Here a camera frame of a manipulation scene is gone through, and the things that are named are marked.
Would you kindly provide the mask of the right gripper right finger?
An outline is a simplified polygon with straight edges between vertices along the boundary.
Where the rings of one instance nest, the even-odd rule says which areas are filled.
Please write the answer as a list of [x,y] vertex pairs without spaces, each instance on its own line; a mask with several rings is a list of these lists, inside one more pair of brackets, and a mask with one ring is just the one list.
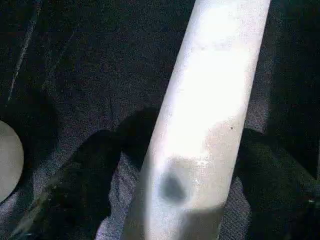
[[251,208],[246,239],[320,238],[320,182],[276,140],[244,130],[236,174]]

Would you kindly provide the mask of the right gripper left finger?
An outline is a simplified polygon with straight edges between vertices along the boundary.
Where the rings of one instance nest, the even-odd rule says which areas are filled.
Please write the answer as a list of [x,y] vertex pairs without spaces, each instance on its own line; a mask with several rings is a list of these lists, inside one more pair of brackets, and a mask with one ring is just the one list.
[[12,231],[12,240],[93,240],[110,215],[109,192],[119,138],[98,131],[50,179]]

